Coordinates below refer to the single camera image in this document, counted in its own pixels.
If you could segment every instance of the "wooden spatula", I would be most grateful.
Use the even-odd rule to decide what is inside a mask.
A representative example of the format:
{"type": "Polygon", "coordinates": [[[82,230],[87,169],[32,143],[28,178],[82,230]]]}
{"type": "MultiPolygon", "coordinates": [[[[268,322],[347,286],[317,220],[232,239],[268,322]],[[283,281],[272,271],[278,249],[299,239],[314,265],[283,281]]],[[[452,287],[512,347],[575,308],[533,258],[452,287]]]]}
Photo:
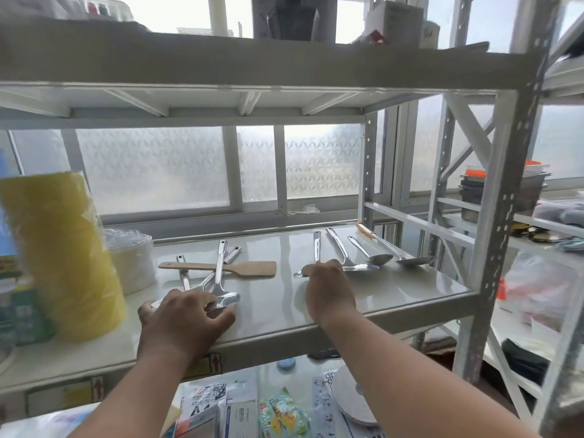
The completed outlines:
{"type": "MultiPolygon", "coordinates": [[[[216,265],[207,263],[166,262],[159,269],[215,270],[216,265]]],[[[231,272],[243,278],[273,277],[276,274],[275,261],[247,261],[236,265],[223,265],[224,272],[231,272]]]]}

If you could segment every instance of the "blue bottle cap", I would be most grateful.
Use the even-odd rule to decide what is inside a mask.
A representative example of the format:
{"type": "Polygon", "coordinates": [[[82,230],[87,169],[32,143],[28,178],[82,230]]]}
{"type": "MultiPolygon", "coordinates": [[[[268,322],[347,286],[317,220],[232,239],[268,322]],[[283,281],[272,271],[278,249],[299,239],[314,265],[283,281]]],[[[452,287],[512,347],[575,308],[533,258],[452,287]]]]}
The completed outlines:
{"type": "Polygon", "coordinates": [[[278,368],[281,370],[290,370],[296,366],[296,358],[278,361],[278,368]]]}

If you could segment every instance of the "stacked containers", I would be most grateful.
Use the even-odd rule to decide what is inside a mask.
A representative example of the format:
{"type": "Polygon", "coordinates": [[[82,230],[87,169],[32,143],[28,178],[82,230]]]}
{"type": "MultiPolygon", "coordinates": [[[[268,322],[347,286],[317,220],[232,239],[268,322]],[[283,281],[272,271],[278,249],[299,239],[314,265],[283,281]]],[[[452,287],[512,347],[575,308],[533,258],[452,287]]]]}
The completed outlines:
{"type": "MultiPolygon", "coordinates": [[[[544,180],[551,174],[547,172],[550,165],[539,161],[527,161],[523,170],[523,179],[519,193],[514,200],[515,213],[531,215],[540,198],[541,191],[547,184],[544,180]]],[[[482,192],[485,187],[486,172],[481,165],[468,165],[458,189],[463,201],[471,204],[481,204],[482,192]]],[[[479,213],[469,209],[462,209],[462,219],[473,223],[478,222],[479,213]]]]}

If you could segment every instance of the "hand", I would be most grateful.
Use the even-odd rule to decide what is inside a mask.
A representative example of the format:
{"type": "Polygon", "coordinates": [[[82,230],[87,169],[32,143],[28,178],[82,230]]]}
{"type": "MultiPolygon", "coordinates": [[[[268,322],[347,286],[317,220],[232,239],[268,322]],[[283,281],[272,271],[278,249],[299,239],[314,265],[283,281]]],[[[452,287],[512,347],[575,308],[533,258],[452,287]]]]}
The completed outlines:
{"type": "Polygon", "coordinates": [[[215,319],[207,316],[204,308],[216,300],[216,296],[208,292],[173,289],[156,311],[150,301],[142,304],[138,309],[142,323],[138,360],[150,354],[170,354],[186,369],[205,355],[235,322],[233,306],[224,309],[215,319]]]}
{"type": "Polygon", "coordinates": [[[337,260],[304,266],[302,273],[310,277],[306,290],[308,314],[319,326],[355,310],[351,285],[337,260]]]}

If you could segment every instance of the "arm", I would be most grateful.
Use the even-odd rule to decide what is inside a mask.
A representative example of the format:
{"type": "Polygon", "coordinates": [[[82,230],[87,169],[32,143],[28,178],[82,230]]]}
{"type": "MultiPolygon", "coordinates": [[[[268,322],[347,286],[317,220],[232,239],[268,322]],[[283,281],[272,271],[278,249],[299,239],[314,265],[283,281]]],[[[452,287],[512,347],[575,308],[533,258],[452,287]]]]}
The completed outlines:
{"type": "Polygon", "coordinates": [[[232,308],[207,317],[204,308],[215,299],[173,289],[158,310],[145,303],[138,311],[142,334],[136,364],[70,438],[159,438],[189,364],[235,321],[232,308]]]}
{"type": "Polygon", "coordinates": [[[304,273],[310,275],[310,316],[339,350],[390,435],[536,438],[491,398],[361,315],[336,260],[307,266],[304,273]]]}

